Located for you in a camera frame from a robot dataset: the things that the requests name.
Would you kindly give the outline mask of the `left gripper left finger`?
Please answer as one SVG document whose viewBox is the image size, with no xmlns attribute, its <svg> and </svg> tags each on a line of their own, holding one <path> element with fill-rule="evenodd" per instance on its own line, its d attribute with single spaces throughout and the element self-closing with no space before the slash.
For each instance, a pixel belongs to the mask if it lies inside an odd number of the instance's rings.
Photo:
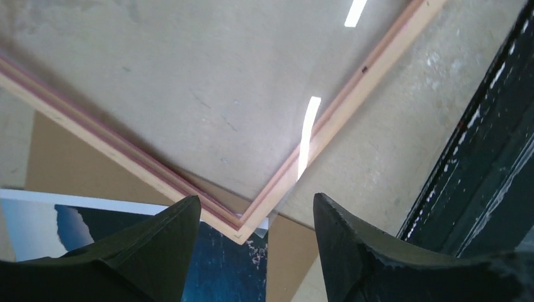
<svg viewBox="0 0 534 302">
<path fill-rule="evenodd" d="M 2 301 L 180 301 L 200 225 L 188 196 L 59 258 L 1 262 Z"/>
</svg>

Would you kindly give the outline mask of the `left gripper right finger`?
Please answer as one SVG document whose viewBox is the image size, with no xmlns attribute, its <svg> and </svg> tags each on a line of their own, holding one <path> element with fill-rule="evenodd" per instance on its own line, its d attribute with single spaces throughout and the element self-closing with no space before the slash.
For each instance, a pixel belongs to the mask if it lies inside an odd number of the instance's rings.
<svg viewBox="0 0 534 302">
<path fill-rule="evenodd" d="M 467 259 L 381 231 L 324 193 L 314 228 L 329 301 L 532 301 L 533 253 Z"/>
</svg>

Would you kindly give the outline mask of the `seascape photo print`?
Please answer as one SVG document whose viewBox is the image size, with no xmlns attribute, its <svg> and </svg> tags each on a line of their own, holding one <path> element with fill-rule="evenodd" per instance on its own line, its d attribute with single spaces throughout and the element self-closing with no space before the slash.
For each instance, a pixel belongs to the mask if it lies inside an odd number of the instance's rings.
<svg viewBox="0 0 534 302">
<path fill-rule="evenodd" d="M 158 204 L 1 190 L 1 210 L 17 261 L 60 257 L 163 209 Z M 239 245 L 201 221 L 183 300 L 265 301 L 267 251 L 266 235 Z"/>
</svg>

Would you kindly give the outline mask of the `pink wooden picture frame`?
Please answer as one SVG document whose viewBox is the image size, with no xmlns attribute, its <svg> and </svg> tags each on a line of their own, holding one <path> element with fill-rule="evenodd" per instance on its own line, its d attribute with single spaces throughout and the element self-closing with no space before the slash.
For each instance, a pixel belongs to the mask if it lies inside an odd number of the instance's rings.
<svg viewBox="0 0 534 302">
<path fill-rule="evenodd" d="M 240 218 L 7 58 L 1 59 L 1 86 L 168 199 L 176 202 L 185 196 L 197 195 L 202 203 L 202 219 L 235 243 L 242 244 L 291 190 L 303 171 L 443 6 L 443 1 L 409 3 L 322 116 L 315 120 L 308 139 L 290 154 Z"/>
</svg>

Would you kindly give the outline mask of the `brown cardboard backing board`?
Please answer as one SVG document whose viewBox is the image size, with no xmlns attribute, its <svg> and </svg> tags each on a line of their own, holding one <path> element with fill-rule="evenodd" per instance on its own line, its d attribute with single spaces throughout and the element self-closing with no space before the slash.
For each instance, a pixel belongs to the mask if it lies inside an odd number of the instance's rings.
<svg viewBox="0 0 534 302">
<path fill-rule="evenodd" d="M 36 113 L 25 189 L 170 205 L 171 201 L 69 131 Z M 284 216 L 267 234 L 265 301 L 293 301 L 318 257 L 315 232 Z"/>
</svg>

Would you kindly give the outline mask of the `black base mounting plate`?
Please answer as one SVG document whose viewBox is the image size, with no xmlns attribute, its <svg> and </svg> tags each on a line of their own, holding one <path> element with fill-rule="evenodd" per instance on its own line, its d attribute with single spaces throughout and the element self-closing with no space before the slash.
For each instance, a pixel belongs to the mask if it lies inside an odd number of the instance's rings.
<svg viewBox="0 0 534 302">
<path fill-rule="evenodd" d="M 533 2 L 496 52 L 397 236 L 455 257 L 514 250 L 533 228 Z"/>
</svg>

